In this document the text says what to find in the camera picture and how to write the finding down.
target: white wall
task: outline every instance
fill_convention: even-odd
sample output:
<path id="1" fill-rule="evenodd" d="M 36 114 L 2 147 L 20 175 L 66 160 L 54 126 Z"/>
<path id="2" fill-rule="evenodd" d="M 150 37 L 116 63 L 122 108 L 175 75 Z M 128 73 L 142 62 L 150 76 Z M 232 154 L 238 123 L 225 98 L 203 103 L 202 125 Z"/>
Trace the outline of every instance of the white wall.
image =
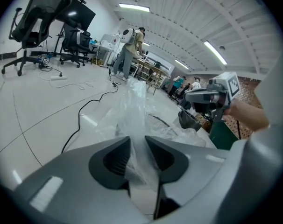
<path id="1" fill-rule="evenodd" d="M 151 52 L 148 53 L 148 57 L 150 57 L 150 58 L 160 62 L 161 64 L 163 64 L 163 65 L 165 65 L 167 67 L 170 67 L 169 74 L 171 74 L 172 71 L 174 70 L 175 66 L 173 64 L 167 62 L 166 60 L 162 59 L 161 57 L 159 57 L 159 56 L 157 56 L 157 55 L 155 55 L 155 54 L 153 54 Z"/>
<path id="2" fill-rule="evenodd" d="M 93 39 L 101 40 L 104 34 L 115 34 L 120 29 L 122 23 L 119 21 L 117 15 L 109 7 L 105 0 L 85 0 L 86 6 L 90 8 L 96 15 L 92 20 L 88 32 L 91 33 Z M 28 4 L 29 0 L 14 0 L 7 11 L 4 13 L 0 20 L 0 54 L 8 52 L 16 52 L 21 48 L 21 43 L 15 40 L 9 40 L 9 31 L 13 21 L 13 16 L 17 7 L 21 7 L 22 13 Z M 47 39 L 48 50 L 54 51 L 55 44 L 57 42 L 57 34 L 60 32 L 63 23 L 60 21 L 54 21 L 50 26 L 49 35 L 52 38 Z M 57 51 L 61 48 L 62 39 L 58 45 Z"/>

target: black bag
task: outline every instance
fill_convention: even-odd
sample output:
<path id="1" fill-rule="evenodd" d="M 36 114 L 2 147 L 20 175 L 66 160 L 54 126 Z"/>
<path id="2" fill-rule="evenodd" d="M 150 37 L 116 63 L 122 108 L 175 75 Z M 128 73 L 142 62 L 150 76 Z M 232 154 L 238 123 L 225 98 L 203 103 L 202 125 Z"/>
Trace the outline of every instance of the black bag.
<path id="1" fill-rule="evenodd" d="M 178 116 L 180 125 L 183 129 L 193 128 L 198 131 L 202 126 L 200 122 L 198 122 L 196 118 L 186 110 L 180 111 Z"/>

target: person in teal shirt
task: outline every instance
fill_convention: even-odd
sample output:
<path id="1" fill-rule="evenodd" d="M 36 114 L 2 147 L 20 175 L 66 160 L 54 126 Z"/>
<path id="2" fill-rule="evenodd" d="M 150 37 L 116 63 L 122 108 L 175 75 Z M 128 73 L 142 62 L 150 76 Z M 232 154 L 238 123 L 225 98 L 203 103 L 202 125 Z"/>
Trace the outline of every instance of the person in teal shirt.
<path id="1" fill-rule="evenodd" d="M 186 77 L 182 77 L 182 78 L 179 78 L 178 80 L 176 80 L 173 84 L 173 87 L 171 88 L 170 92 L 169 92 L 169 97 L 172 97 L 173 94 L 175 93 L 175 91 L 177 89 L 180 88 L 180 86 L 183 84 L 184 80 L 186 80 Z"/>

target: plastic sheet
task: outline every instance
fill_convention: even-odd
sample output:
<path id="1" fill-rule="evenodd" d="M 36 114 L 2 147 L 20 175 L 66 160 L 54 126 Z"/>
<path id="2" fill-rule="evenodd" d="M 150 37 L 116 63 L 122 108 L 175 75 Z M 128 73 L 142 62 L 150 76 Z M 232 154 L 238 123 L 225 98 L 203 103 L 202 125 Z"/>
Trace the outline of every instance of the plastic sheet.
<path id="1" fill-rule="evenodd" d="M 137 186 L 144 184 L 156 189 L 158 169 L 145 135 L 201 147 L 205 141 L 193 129 L 184 130 L 164 122 L 153 102 L 146 98 L 145 82 L 129 79 L 126 89 L 120 102 L 98 123 L 96 133 L 100 140 L 97 141 L 130 136 L 131 157 L 125 176 Z"/>

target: chair armrest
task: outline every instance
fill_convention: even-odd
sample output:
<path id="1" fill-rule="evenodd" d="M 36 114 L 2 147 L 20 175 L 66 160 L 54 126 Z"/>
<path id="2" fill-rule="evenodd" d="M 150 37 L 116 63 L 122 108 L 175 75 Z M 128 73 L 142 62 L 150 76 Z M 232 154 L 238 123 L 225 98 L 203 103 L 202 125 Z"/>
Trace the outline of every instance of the chair armrest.
<path id="1" fill-rule="evenodd" d="M 11 29 L 10 29 L 10 35 L 9 35 L 9 39 L 10 40 L 14 40 L 14 38 L 12 37 L 12 32 L 13 32 L 13 27 L 14 27 L 14 24 L 16 23 L 16 18 L 18 16 L 18 13 L 22 10 L 21 7 L 18 7 L 16 8 L 16 13 L 15 13 L 15 16 L 13 18 L 13 22 L 12 22 L 12 25 L 11 25 Z"/>

